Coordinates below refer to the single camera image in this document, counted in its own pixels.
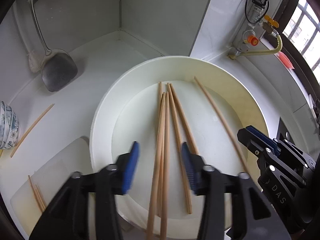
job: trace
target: yellow valve handle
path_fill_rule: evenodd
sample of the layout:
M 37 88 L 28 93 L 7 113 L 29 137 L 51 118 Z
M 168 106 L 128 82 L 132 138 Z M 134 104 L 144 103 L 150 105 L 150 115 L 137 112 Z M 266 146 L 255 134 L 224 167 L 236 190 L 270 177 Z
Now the yellow valve handle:
M 268 23 L 270 23 L 271 26 L 274 26 L 274 27 L 276 27 L 276 28 L 279 28 L 279 23 L 276 22 L 275 20 L 271 19 L 271 17 L 270 17 L 269 15 L 265 15 L 265 16 L 264 16 L 264 19 L 265 19 L 266 21 L 268 21 Z

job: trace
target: pink object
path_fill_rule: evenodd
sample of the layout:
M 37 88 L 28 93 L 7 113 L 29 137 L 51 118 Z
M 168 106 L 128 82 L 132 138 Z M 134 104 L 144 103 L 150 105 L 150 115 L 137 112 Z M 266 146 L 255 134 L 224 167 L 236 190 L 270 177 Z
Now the pink object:
M 277 54 L 276 54 L 277 58 L 282 62 L 282 64 L 286 67 L 286 68 L 289 68 L 289 69 L 294 69 L 291 61 L 288 59 L 288 57 L 281 51 L 279 51 Z

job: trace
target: ceramic bowl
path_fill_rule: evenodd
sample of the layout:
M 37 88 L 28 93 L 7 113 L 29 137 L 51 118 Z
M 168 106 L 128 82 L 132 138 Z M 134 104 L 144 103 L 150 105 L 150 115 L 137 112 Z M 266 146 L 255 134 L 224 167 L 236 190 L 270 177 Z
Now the ceramic bowl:
M 19 138 L 19 133 L 20 132 L 20 127 L 19 127 L 19 122 L 16 114 L 14 111 L 12 111 L 12 120 L 11 120 L 11 126 L 9 130 L 9 135 L 7 138 L 7 141 L 4 145 L 4 149 L 11 149 L 12 147 L 16 146 L 18 143 L 18 138 Z
M 11 129 L 11 121 L 12 121 L 12 109 L 10 106 L 4 104 L 5 107 L 5 120 L 4 120 L 4 134 L 3 134 L 3 141 L 0 146 L 0 149 L 4 149 L 4 146 L 7 142 L 9 132 Z
M 0 101 L 0 148 L 3 141 L 4 135 L 4 121 L 5 121 L 5 106 L 4 102 Z

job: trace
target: yellow hose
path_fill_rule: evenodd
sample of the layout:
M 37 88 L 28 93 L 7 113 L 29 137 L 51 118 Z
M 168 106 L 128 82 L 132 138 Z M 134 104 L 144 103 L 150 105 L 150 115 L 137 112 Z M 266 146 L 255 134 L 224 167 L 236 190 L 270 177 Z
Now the yellow hose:
M 282 49 L 282 39 L 280 35 L 277 36 L 278 46 L 275 49 L 268 49 L 268 50 L 259 50 L 259 51 L 249 51 L 249 52 L 241 52 L 239 56 L 257 56 L 257 55 L 269 55 L 269 54 L 276 54 Z M 235 55 L 229 55 L 231 59 L 236 59 Z

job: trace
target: wooden chopstick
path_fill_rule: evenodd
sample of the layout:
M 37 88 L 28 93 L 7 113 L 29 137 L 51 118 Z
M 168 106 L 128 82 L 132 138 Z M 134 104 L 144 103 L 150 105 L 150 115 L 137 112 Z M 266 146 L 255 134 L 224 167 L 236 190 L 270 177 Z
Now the wooden chopstick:
M 169 111 L 170 111 L 169 93 L 166 92 L 160 240 L 167 239 L 167 225 L 168 225 L 168 178 L 169 178 L 169 145 L 170 145 L 170 142 L 169 142 L 170 112 Z
M 153 177 L 151 185 L 151 194 L 150 194 L 150 204 L 149 204 L 149 213 L 148 213 L 148 222 L 147 222 L 147 233 L 146 240 L 151 240 L 153 235 L 153 224 L 156 214 L 156 203 L 157 203 L 157 192 L 158 192 L 158 182 L 159 182 L 159 169 L 160 169 L 160 158 L 161 158 L 161 147 L 162 147 L 162 136 L 163 136 L 163 124 L 164 124 L 164 114 L 165 114 L 165 98 L 166 95 L 163 93 L 161 101 L 161 111 L 159 118 L 158 126 L 158 135 L 157 135 L 157 145 L 156 145 L 156 156 L 155 163 L 153 167 Z
M 31 178 L 30 178 L 30 175 L 28 175 L 28 180 L 29 180 L 29 183 L 30 183 L 30 187 L 31 187 L 31 189 L 32 189 L 32 192 L 33 192 L 33 196 L 35 197 L 35 200 L 36 200 L 36 202 L 37 202 L 37 205 L 38 205 L 40 211 L 43 212 L 42 205 L 40 204 L 40 201 L 39 201 L 39 199 L 38 199 L 38 197 L 37 197 L 36 190 L 35 190 L 35 188 L 33 187 L 33 184 L 32 184 Z
M 172 84 L 170 84 L 170 87 L 171 87 L 171 91 L 172 91 L 172 95 L 173 95 L 173 99 L 174 99 L 175 105 L 178 108 L 178 111 L 179 111 L 179 114 L 180 114 L 180 117 L 181 117 L 181 120 L 182 120 L 182 124 L 183 124 L 183 127 L 184 127 L 186 135 L 187 135 L 187 140 L 188 140 L 188 143 L 189 143 L 189 147 L 191 148 L 191 152 L 194 153 L 194 154 L 199 155 L 199 151 L 198 151 L 198 148 L 196 146 L 195 139 L 192 136 L 191 129 L 190 129 L 189 125 L 188 125 L 186 116 L 185 116 L 185 114 L 183 112 L 182 105 L 180 104 L 180 101 L 179 101 L 179 98 L 177 96 L 177 93 L 174 90 Z
M 161 98 L 162 98 L 162 82 L 159 82 L 159 102 L 161 104 Z M 157 205 L 157 215 L 158 217 L 161 217 L 161 206 L 162 206 L 162 181 L 163 181 L 163 155 L 164 155 L 164 133 L 162 137 L 162 146 L 161 146 L 161 158 L 160 158 L 160 171 L 159 171 L 159 184 L 158 184 L 158 205 Z
M 188 177 L 186 174 L 186 170 L 184 168 L 184 164 L 182 161 L 182 155 L 181 155 L 182 139 L 181 139 L 180 128 L 179 128 L 179 123 L 178 123 L 178 115 L 177 115 L 176 106 L 174 104 L 171 87 L 169 84 L 167 84 L 167 86 L 168 86 L 168 92 L 169 92 L 170 107 L 171 107 L 171 112 L 172 112 L 172 117 L 173 117 L 173 124 L 174 124 L 174 129 L 176 132 L 176 141 L 177 141 L 178 155 L 179 155 L 179 160 L 180 160 L 180 169 L 181 169 L 181 174 L 182 174 L 183 190 L 184 190 L 184 195 L 185 195 L 185 199 L 186 199 L 186 209 L 187 209 L 188 214 L 192 214 L 192 203 L 191 203 L 189 181 L 188 181 Z
M 217 113 L 217 116 L 219 117 L 220 121 L 222 122 L 231 142 L 233 147 L 235 148 L 238 157 L 241 161 L 242 167 L 244 169 L 244 171 L 248 174 L 249 173 L 249 169 L 246 163 L 246 160 L 242 154 L 241 148 L 236 140 L 236 137 L 233 135 L 233 132 L 230 128 L 230 126 L 227 123 L 227 120 L 224 118 L 222 112 L 220 111 L 220 109 L 218 108 L 218 106 L 216 105 L 215 101 L 213 100 L 213 98 L 211 97 L 211 95 L 209 94 L 209 92 L 205 89 L 205 87 L 200 83 L 200 81 L 195 77 L 196 83 L 198 84 L 198 86 L 200 87 L 200 89 L 202 90 L 202 92 L 204 93 L 204 95 L 206 96 L 206 98 L 208 99 L 209 103 L 211 104 L 211 106 L 213 107 L 213 109 L 215 110 L 215 112 Z
M 37 193 L 38 193 L 38 195 L 39 195 L 39 200 L 40 200 L 40 202 L 41 202 L 41 204 L 42 204 L 43 208 L 44 208 L 44 209 L 46 209 L 47 204 L 45 203 L 45 201 L 44 201 L 44 199 L 43 199 L 43 195 L 41 194 L 41 191 L 40 191 L 40 189 L 39 189 L 38 185 L 37 185 L 37 184 L 35 184 L 35 187 L 36 187 L 36 192 L 37 192 Z
M 44 115 L 54 106 L 54 104 L 51 104 L 39 117 L 37 120 L 35 120 L 35 122 L 29 127 L 29 129 L 25 132 L 25 134 L 21 137 L 20 141 L 18 142 L 18 144 L 16 145 L 16 147 L 13 149 L 12 153 L 10 154 L 10 157 L 12 158 L 12 156 L 15 154 L 15 152 L 17 151 L 17 149 L 19 148 L 19 146 L 21 145 L 21 143 L 23 142 L 23 140 L 27 137 L 27 135 L 31 132 L 31 130 L 36 126 L 36 124 L 42 119 L 42 117 L 44 117 Z

